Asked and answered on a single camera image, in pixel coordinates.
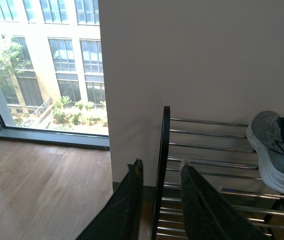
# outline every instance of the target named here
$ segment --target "wooden floor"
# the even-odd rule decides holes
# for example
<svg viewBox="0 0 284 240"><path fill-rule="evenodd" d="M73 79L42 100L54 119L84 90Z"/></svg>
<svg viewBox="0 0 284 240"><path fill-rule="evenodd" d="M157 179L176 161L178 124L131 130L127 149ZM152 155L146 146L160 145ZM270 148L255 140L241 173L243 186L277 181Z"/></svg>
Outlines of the wooden floor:
<svg viewBox="0 0 284 240"><path fill-rule="evenodd" d="M0 140L0 240L74 240L112 193L109 151Z"/></svg>

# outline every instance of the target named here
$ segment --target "sneaker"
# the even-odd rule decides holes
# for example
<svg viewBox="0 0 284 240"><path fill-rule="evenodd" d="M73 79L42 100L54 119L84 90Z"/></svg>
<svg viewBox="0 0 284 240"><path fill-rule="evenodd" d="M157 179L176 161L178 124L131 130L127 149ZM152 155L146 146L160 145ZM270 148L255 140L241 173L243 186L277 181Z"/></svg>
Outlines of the sneaker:
<svg viewBox="0 0 284 240"><path fill-rule="evenodd" d="M284 117L263 111L255 116L246 136L258 155L258 169L263 182L284 194Z"/></svg>

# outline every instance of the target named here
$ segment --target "railing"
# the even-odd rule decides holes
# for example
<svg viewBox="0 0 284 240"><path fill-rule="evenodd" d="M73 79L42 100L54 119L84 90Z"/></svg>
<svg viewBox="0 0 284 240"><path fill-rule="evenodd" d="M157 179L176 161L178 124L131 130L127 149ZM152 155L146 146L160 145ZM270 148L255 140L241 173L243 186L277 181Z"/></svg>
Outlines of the railing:
<svg viewBox="0 0 284 240"><path fill-rule="evenodd" d="M52 105L53 101L49 97L41 106L39 106L24 122L22 122L19 127L29 128L37 119L45 113L48 108Z"/></svg>

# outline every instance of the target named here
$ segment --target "building facade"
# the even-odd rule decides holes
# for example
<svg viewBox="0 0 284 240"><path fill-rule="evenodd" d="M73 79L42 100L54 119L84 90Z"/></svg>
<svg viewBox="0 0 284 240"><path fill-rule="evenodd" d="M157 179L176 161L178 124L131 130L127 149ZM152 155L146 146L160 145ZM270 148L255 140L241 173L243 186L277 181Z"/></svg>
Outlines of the building facade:
<svg viewBox="0 0 284 240"><path fill-rule="evenodd" d="M13 114L61 96L105 101L99 24L97 0L0 0L0 41L19 43L29 62L1 86Z"/></svg>

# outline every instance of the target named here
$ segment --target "shoe rack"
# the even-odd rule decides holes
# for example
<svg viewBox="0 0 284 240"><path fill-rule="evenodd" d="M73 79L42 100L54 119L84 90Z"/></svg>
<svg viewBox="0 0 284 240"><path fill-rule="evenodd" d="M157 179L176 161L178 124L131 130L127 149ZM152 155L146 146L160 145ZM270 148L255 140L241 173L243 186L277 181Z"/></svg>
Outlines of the shoe rack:
<svg viewBox="0 0 284 240"><path fill-rule="evenodd" d="M183 159L270 239L284 239L284 195L263 183L247 127L175 118L164 107L151 240L188 239L180 197Z"/></svg>

